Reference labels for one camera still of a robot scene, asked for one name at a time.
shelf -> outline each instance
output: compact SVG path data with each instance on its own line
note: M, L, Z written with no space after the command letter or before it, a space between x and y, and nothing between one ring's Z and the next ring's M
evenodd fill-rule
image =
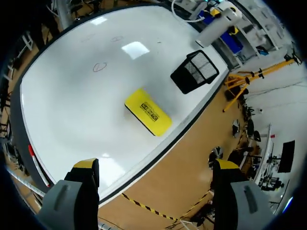
M244 32L244 30L240 27L240 26L237 26L236 27L238 28L238 30L240 31L239 33L241 33L247 40L248 44L250 45L250 47L254 50L254 52L256 53L256 55L258 57L260 57L260 53L258 52L257 48L255 46L252 45L251 42L249 42L248 40L248 35Z
M265 26L260 21L257 20L257 18L253 15L253 13L251 13L247 8L245 8L244 5L242 5L241 2L238 2L237 0L230 0L230 2L232 2L235 6L237 6L240 11L242 11L244 16L249 20L251 24L256 24L260 29L263 29L264 32L266 33L266 36L269 38L272 46L276 50L279 49L274 39L272 38L270 32L265 28Z

floor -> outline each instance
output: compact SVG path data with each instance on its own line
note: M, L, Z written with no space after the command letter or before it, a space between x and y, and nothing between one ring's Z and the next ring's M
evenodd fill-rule
M111 8L112 3L113 1L106 1L105 8ZM126 4L126 1L118 1L119 6ZM9 92L36 52L37 48L34 47L32 52L25 53L22 66L14 73ZM167 216L179 218L186 213L210 187L212 171L208 167L208 157L211 150L216 146L223 147L224 159L227 159L239 142L239 138L232 137L232 122L239 119L243 123L243 117L235 105L223 113L222 109L226 103L222 87L181 141L153 169L127 189L125 194ZM4 112L2 121L6 119L7 115ZM39 207L33 195L20 183L16 184L37 212ZM195 214L211 198L211 195L207 195L185 218ZM172 220L135 205L123 196L118 196L101 207L98 218L111 227L117 226L123 230L162 230L173 223ZM179 224L173 229L178 230L182 227ZM200 229L213 229L213 225L206 220Z

cable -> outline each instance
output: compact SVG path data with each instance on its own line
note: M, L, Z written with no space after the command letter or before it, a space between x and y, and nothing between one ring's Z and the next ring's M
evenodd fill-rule
M285 88L289 88L291 86L297 86L298 84L302 83L302 81L299 81L297 83L294 83L294 84L291 84L291 85L286 85L286 86L283 86L283 87L277 87L277 88L273 88L273 89L270 89L270 90L262 90L262 91L258 91L258 92L251 92L251 93L254 93L250 96L247 97L247 100L249 101L250 99L253 99L255 98L256 96L260 96L262 94L266 94L266 93L269 93L269 92L272 92L274 90L279 90L279 89L285 89Z
M124 230L124 229L122 229L120 226L116 225L115 223L112 223L111 221L109 221L109 220L107 220L107 219L103 219L103 218L101 218L101 217L98 217L98 218L99 218L99 219L102 219L102 220L104 220L104 221L106 221L106 222L109 222L110 224L113 224L113 225L116 226L118 229Z
M54 13L47 5L46 5L46 7L47 7L47 9L48 9L53 15L55 15L55 16L57 16L57 17L59 18L59 16L58 16L56 13Z
M172 5L171 5L172 12L173 12L173 15L174 15L175 18L180 18L180 17L175 13L175 9L174 9L175 1L176 1L176 0L173 0L173 1L172 1ZM202 21L202 20L204 20L204 19L205 19L204 17L200 17L199 19L196 19L196 20L184 20L184 19L182 19L182 20L184 20L184 21L187 22L187 23L197 23L197 22L200 22L200 21Z

yellow sponge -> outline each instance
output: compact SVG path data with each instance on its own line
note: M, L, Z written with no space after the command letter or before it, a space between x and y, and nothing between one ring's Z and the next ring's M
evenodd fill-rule
M162 136L172 125L171 118L154 103L150 95L138 89L125 101L125 106L155 136Z

black mesh tray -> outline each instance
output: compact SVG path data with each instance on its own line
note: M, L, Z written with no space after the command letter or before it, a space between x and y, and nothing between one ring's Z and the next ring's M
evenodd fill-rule
M210 84L219 75L219 70L202 51L187 55L182 64L171 74L171 79L187 94L204 84Z

